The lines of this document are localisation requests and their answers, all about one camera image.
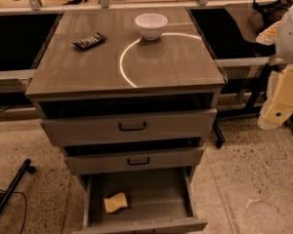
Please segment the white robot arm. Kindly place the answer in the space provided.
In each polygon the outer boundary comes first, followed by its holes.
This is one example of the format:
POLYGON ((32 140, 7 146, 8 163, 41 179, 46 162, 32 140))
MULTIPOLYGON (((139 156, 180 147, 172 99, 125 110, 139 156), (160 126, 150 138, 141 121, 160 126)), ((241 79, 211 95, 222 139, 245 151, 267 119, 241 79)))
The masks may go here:
POLYGON ((275 44, 275 55, 287 62, 280 71, 273 71, 268 82, 267 100, 258 119, 262 130, 280 127, 293 114, 293 5, 278 22, 260 33, 256 42, 275 44))

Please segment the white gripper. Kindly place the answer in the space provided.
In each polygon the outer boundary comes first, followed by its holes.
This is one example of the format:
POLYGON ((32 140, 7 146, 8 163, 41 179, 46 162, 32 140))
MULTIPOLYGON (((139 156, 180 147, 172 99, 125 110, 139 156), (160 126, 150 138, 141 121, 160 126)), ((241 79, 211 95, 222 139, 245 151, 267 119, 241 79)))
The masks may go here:
MULTIPOLYGON (((275 43, 279 21, 261 32, 256 42, 265 46, 275 43)), ((293 114, 293 64, 287 64, 281 72, 273 71, 268 83, 268 100, 264 102, 257 125, 269 131, 282 125, 293 114)))

